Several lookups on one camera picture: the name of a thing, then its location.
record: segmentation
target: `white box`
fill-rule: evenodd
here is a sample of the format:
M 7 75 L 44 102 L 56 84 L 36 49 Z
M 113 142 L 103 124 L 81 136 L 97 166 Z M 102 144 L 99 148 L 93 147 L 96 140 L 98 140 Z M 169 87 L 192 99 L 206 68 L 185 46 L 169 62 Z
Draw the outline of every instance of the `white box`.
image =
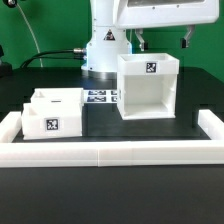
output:
M 122 119 L 174 118 L 179 60 L 168 54 L 118 56 L 117 106 Z
M 35 102 L 78 102 L 80 108 L 84 105 L 83 88 L 38 88 L 34 90 L 31 103 Z
M 22 129 L 24 140 L 82 136 L 80 105 L 78 103 L 25 103 Z

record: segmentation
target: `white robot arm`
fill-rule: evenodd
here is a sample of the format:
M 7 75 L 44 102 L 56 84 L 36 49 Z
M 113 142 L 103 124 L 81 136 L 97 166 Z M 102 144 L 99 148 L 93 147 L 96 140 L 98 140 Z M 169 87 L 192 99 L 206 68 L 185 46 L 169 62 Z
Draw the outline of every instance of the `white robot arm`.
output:
M 92 39 L 87 44 L 87 63 L 82 69 L 98 78 L 115 78 L 117 55 L 131 54 L 126 29 L 189 25 L 184 45 L 194 24 L 212 23 L 219 17 L 219 0 L 90 0 Z

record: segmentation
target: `green wall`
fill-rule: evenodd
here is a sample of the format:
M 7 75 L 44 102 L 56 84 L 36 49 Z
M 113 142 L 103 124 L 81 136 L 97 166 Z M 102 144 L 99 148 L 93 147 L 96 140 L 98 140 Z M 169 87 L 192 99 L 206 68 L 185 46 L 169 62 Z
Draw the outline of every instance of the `green wall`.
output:
M 36 34 L 40 50 L 85 47 L 91 37 L 89 0 L 26 0 L 19 1 Z M 215 24 L 197 25 L 190 48 L 180 48 L 180 38 L 186 27 L 147 29 L 148 52 L 167 52 L 180 59 L 182 66 L 200 67 L 224 81 L 224 3 L 220 0 L 220 18 Z M 19 10 L 9 9 L 0 2 L 0 44 L 5 51 L 4 61 L 14 68 L 37 53 L 32 36 Z M 138 43 L 133 37 L 134 52 Z M 74 60 L 44 60 L 44 66 L 76 66 Z

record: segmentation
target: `black tabletop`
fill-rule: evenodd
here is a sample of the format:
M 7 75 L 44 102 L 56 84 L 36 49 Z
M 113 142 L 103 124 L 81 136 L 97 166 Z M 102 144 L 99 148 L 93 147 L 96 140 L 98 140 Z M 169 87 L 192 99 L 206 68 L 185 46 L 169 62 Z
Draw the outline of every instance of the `black tabletop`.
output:
M 116 89 L 116 81 L 72 68 L 18 69 L 0 78 L 0 119 L 50 87 Z M 54 141 L 208 139 L 198 110 L 224 120 L 223 89 L 206 71 L 182 68 L 175 119 L 123 121 L 116 104 L 86 104 L 83 137 Z M 223 165 L 0 169 L 0 223 L 223 223 L 223 189 Z

